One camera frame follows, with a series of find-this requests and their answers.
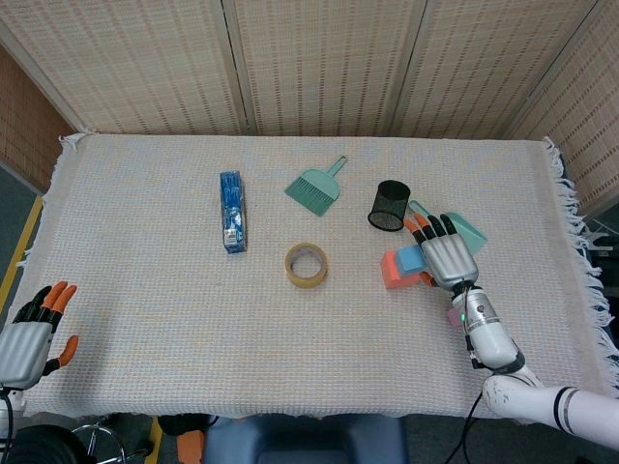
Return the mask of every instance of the black cable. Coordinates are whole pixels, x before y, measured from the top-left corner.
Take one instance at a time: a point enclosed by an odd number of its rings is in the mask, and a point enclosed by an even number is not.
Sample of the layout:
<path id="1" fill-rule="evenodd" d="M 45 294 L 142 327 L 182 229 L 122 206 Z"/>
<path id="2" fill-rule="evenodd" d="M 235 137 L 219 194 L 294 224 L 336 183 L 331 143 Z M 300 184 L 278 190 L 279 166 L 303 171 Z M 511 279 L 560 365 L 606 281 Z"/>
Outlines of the black cable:
<path id="1" fill-rule="evenodd" d="M 2 399 L 7 405 L 7 415 L 9 416 L 9 435 L 7 436 L 7 441 L 4 442 L 4 451 L 2 453 L 2 462 L 1 464 L 6 464 L 7 459 L 9 458 L 9 448 L 11 447 L 11 440 L 13 438 L 13 405 L 11 404 L 11 399 L 9 398 L 9 392 L 2 392 Z"/>
<path id="2" fill-rule="evenodd" d="M 482 400 L 482 393 L 480 392 L 480 394 L 477 396 L 477 399 L 473 403 L 473 406 L 471 407 L 471 410 L 468 412 L 468 416 L 466 417 L 466 420 L 464 421 L 464 426 L 462 427 L 462 434 L 460 435 L 460 441 L 457 442 L 456 447 L 454 448 L 452 453 L 447 457 L 447 459 L 445 460 L 445 462 L 443 464 L 449 464 L 452 461 L 452 459 L 454 459 L 454 456 L 456 455 L 457 451 L 460 449 L 460 447 L 464 443 L 464 440 L 466 439 L 466 434 L 468 433 L 468 430 L 469 430 L 469 428 L 472 425 L 472 423 L 470 423 L 471 422 L 471 418 L 473 417 L 473 413 L 475 412 L 475 408 L 477 408 L 477 405 L 479 404 L 479 402 L 481 400 Z"/>

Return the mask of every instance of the black mesh cup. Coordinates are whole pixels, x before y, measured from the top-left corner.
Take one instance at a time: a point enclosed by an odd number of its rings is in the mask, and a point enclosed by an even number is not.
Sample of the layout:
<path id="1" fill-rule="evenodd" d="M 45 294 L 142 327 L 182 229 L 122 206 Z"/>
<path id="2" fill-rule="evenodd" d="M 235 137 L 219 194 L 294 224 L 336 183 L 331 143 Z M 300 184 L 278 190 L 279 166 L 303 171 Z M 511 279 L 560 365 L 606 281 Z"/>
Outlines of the black mesh cup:
<path id="1" fill-rule="evenodd" d="M 368 214 L 371 225 L 381 230 L 395 232 L 404 226 L 404 214 L 410 196 L 410 188 L 398 181 L 383 181 L 378 184 L 374 206 Z"/>

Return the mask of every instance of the yellow stripe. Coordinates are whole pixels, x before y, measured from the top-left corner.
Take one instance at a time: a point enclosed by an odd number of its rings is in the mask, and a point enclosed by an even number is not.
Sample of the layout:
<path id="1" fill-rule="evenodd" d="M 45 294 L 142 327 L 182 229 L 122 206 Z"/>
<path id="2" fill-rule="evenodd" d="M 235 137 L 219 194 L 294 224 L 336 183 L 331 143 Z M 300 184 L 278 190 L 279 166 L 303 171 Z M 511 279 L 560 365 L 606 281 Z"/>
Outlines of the yellow stripe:
<path id="1" fill-rule="evenodd" d="M 7 273 L 4 274 L 4 279 L 2 280 L 2 285 L 0 286 L 0 315 L 2 315 L 4 305 L 7 302 L 7 298 L 9 298 L 9 292 L 11 291 L 13 281 L 15 280 L 15 275 L 17 274 L 17 262 L 19 262 L 23 256 L 23 252 L 28 246 L 28 241 L 30 240 L 32 231 L 35 228 L 35 224 L 37 223 L 37 218 L 39 217 L 42 206 L 43 200 L 40 196 L 37 196 L 32 204 L 30 214 L 28 215 L 28 219 L 26 219 L 26 223 L 21 231 L 19 241 L 17 241 L 17 246 L 15 247 L 13 257 L 9 263 L 9 268 L 7 269 Z"/>
<path id="2" fill-rule="evenodd" d="M 157 418 L 153 418 L 151 434 L 148 437 L 153 444 L 153 452 L 151 452 L 146 459 L 144 459 L 144 464 L 157 464 L 159 462 L 159 448 L 162 447 L 162 435 L 163 431 L 162 428 L 159 427 Z"/>

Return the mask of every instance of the white tablecloth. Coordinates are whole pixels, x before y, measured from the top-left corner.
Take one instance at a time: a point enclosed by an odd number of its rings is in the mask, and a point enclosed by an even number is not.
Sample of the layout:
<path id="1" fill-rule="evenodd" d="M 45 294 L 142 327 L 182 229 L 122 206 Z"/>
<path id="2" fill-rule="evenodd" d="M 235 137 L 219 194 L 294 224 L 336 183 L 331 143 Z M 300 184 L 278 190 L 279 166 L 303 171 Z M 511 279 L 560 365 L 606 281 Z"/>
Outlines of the white tablecloth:
<path id="1" fill-rule="evenodd" d="M 324 217 L 283 193 L 342 154 L 341 196 Z M 412 243 L 405 230 L 382 232 L 366 219 L 385 179 L 487 235 L 478 283 L 548 385 L 608 392 L 592 277 L 573 249 L 570 196 L 552 161 L 548 143 L 526 141 L 67 142 L 12 312 L 45 284 L 75 283 L 52 353 L 70 334 L 80 345 L 68 367 L 28 392 L 30 411 L 465 415 L 488 373 L 472 369 L 461 328 L 446 320 L 450 295 L 383 285 L 383 253 Z M 238 255 L 221 242 L 218 174 L 229 169 L 246 189 L 249 248 Z M 285 277 L 284 255 L 300 242 L 329 259 L 312 290 Z"/>

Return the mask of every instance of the woven wall panel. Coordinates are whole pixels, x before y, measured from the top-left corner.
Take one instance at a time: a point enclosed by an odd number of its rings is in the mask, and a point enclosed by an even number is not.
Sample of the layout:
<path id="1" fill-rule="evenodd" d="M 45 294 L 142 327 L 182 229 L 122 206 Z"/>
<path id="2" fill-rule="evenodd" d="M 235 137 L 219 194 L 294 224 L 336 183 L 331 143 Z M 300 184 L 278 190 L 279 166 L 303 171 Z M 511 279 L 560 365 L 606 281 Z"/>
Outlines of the woven wall panel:
<path id="1" fill-rule="evenodd" d="M 604 195 L 619 200 L 619 2 L 604 2 L 566 55 L 508 136 L 549 134 L 586 213 Z"/>
<path id="2" fill-rule="evenodd" d="M 62 152 L 58 137 L 71 132 L 69 124 L 0 46 L 0 162 L 45 191 Z"/>
<path id="3" fill-rule="evenodd" d="M 436 0 L 424 17 L 394 134 L 492 138 L 590 0 Z"/>
<path id="4" fill-rule="evenodd" d="M 91 130 L 238 133 L 210 5 L 0 0 L 0 15 Z"/>
<path id="5" fill-rule="evenodd" d="M 382 133 L 415 2 L 235 5 L 259 134 Z"/>

